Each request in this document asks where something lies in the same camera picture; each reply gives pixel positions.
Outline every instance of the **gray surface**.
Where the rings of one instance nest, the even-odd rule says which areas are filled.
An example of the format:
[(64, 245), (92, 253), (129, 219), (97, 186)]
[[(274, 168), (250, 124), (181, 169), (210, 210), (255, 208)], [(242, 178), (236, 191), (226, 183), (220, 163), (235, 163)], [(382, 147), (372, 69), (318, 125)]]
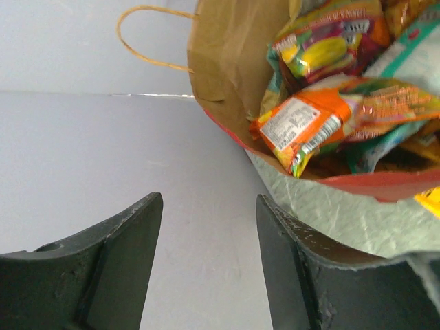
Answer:
[[(148, 64), (116, 37), (119, 16), (138, 5), (194, 12), (197, 0), (0, 1), (0, 90), (86, 94), (191, 94), (188, 74)], [(139, 12), (126, 41), (151, 58), (186, 64), (192, 21)]]
[(0, 93), (0, 114), (0, 253), (69, 236), (158, 191), (141, 329), (272, 328), (255, 219), (267, 190), (194, 101)]
[(332, 239), (385, 257), (440, 250), (440, 219), (414, 199), (379, 203), (372, 197), (282, 175), (248, 154), (274, 200)]

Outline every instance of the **nutrition label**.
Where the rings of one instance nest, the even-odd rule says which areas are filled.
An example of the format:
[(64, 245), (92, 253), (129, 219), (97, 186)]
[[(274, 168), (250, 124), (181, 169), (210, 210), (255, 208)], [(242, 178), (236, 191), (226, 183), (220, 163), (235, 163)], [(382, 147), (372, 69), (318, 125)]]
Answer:
[(292, 98), (261, 128), (261, 133), (282, 151), (309, 127), (320, 112), (301, 100)]

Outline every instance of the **yellow wrapper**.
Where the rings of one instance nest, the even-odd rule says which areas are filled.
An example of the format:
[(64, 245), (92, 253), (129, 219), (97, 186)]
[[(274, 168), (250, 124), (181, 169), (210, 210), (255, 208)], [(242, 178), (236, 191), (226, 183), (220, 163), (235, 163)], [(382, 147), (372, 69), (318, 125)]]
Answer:
[(440, 219), (440, 187), (415, 195), (414, 198)]

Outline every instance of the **orange candy wrapper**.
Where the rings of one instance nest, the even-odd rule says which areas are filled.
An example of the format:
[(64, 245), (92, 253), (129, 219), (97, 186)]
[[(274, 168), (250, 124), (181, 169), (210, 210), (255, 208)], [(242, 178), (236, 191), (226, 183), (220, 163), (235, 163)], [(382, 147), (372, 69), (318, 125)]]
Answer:
[(262, 138), (294, 177), (320, 146), (343, 141), (360, 127), (440, 116), (440, 99), (406, 82), (348, 77), (335, 86), (331, 79), (294, 94), (251, 123), (252, 136)]

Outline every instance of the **barcode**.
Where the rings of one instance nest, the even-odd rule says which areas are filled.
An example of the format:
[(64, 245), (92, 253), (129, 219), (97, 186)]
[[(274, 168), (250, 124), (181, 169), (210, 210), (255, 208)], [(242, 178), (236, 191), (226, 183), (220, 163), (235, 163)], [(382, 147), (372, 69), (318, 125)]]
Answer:
[(302, 151), (304, 151), (306, 154), (312, 152), (321, 143), (330, 138), (330, 136), (332, 136), (341, 127), (341, 124), (342, 123), (338, 117), (331, 115), (317, 132), (317, 134), (313, 137), (313, 139), (303, 144), (301, 147)]

